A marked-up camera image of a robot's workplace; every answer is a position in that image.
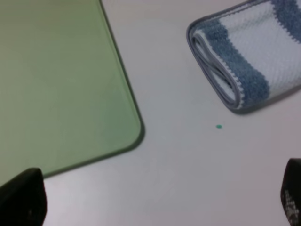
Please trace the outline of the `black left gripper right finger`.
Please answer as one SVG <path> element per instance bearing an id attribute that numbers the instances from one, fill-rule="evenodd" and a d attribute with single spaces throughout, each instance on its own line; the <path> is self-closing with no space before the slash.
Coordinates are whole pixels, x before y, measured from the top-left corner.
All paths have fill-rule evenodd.
<path id="1" fill-rule="evenodd" d="M 301 159 L 291 158 L 286 165 L 281 192 L 281 203 L 291 226 L 301 225 Z"/>

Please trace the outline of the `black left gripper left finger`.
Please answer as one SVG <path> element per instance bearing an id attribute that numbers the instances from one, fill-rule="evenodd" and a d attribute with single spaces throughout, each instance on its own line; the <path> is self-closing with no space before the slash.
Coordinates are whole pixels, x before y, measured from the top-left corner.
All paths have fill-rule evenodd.
<path id="1" fill-rule="evenodd" d="M 46 214 L 47 196 L 39 168 L 29 168 L 0 187 L 2 226 L 41 226 Z"/>

